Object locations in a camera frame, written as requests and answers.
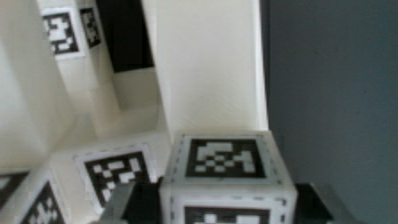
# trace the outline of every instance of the black object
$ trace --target black object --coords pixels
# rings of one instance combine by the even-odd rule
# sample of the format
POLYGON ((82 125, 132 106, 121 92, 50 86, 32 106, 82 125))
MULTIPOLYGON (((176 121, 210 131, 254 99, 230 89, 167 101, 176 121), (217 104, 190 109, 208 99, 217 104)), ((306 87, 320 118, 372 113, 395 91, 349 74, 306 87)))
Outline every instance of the black object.
POLYGON ((333 215, 310 184, 297 184, 299 198, 295 208, 295 224, 327 224, 333 215))
POLYGON ((96 0, 114 71, 153 67, 141 0, 96 0))
POLYGON ((50 40, 54 54, 68 54, 79 52, 79 41, 77 41, 77 35, 73 30, 73 23, 71 23, 71 15, 70 13, 57 13, 52 15, 43 16, 43 22, 47 24, 47 35, 50 36, 52 31, 55 33, 64 34, 64 39, 50 40))
POLYGON ((123 183, 121 175, 134 174, 135 181, 150 181, 148 165, 143 152, 132 152, 119 156, 102 158, 86 162, 86 169, 89 173, 91 183, 96 191, 98 201, 102 207, 107 204, 107 197, 103 191, 112 191, 112 184, 123 183), (137 168, 132 166, 132 161, 137 161, 137 168), (119 168, 111 169, 112 163, 121 163, 119 168))
POLYGON ((159 184, 137 183, 123 219, 128 224, 162 223, 159 184))
POLYGON ((93 48, 102 43, 95 8, 80 9, 80 18, 84 24, 87 44, 89 47, 93 48))
POLYGON ((47 182, 41 189, 22 224, 43 223, 41 219, 38 219, 43 215, 48 218, 48 223, 66 224, 50 182, 47 182))
POLYGON ((0 175, 0 179, 9 179, 6 186, 0 188, 0 210, 4 208, 9 197, 15 194, 18 186, 25 180, 27 175, 29 175, 29 172, 0 175))

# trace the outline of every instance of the white panel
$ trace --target white panel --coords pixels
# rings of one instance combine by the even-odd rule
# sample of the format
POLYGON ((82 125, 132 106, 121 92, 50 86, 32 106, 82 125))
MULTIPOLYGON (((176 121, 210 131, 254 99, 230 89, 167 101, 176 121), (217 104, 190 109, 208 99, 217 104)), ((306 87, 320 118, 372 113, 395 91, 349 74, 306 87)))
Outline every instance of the white panel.
POLYGON ((258 1, 157 1, 157 69, 171 131, 269 129, 258 1))
POLYGON ((114 84, 123 109, 139 109, 160 104, 155 68, 118 73, 114 84))
POLYGON ((36 164, 75 122, 34 1, 0 2, 0 165, 36 164))
POLYGON ((111 81, 114 71, 111 65, 96 3, 95 1, 82 1, 82 0, 57 0, 57 1, 38 0, 38 2, 41 13, 45 14, 48 14, 48 12, 52 11, 61 10, 63 8, 70 8, 71 10, 73 29, 79 41, 79 48, 84 56, 80 55, 75 57, 66 57, 68 60, 59 60, 59 69, 63 79, 66 82, 68 91, 80 91, 98 88, 98 86, 111 81), (102 43, 93 48, 89 47, 87 44, 84 23, 80 18, 80 9, 84 8, 95 8, 95 15, 96 15, 95 19, 96 19, 102 43))

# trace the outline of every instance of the white surface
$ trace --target white surface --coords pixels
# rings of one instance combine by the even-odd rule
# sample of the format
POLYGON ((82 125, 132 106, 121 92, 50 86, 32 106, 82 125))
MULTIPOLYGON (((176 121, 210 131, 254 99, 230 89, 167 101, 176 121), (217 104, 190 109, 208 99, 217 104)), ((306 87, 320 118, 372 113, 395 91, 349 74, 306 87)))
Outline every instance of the white surface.
POLYGON ((270 223, 294 222, 297 191, 278 151, 272 133, 196 133, 174 142, 167 174, 160 187, 164 223, 185 223, 185 206, 270 210, 270 223), (194 138, 256 139, 267 178, 185 177, 189 143, 194 138))
POLYGON ((155 69, 118 73, 114 85, 123 111, 100 138, 153 130, 167 132, 155 69))
POLYGON ((34 1, 0 2, 0 167, 43 162, 75 122, 34 1))
POLYGON ((160 108, 160 105, 151 105, 125 111, 100 136, 95 135, 91 119, 82 117, 61 149, 52 156, 52 170, 57 174, 73 224, 87 224, 100 218, 73 161, 75 155, 148 143, 157 161, 155 173, 159 176, 166 173, 171 142, 160 108))
POLYGON ((73 21, 77 21, 73 27, 75 35, 79 39, 79 47, 82 53, 86 54, 86 57, 70 57, 70 60, 59 60, 57 63, 75 111, 79 115, 91 115, 96 134, 102 135, 102 133, 107 132, 109 126, 119 119, 119 104, 114 85, 111 81, 114 71, 109 59, 109 50, 105 44, 96 3, 95 1, 82 0, 39 0, 39 6, 43 13, 57 11, 64 8, 70 8, 70 11, 73 12, 73 21), (89 48, 82 27, 82 8, 95 8, 96 14, 102 43, 93 48, 89 48))
POLYGON ((155 8, 150 34, 171 134, 267 130, 258 1, 159 0, 155 8))

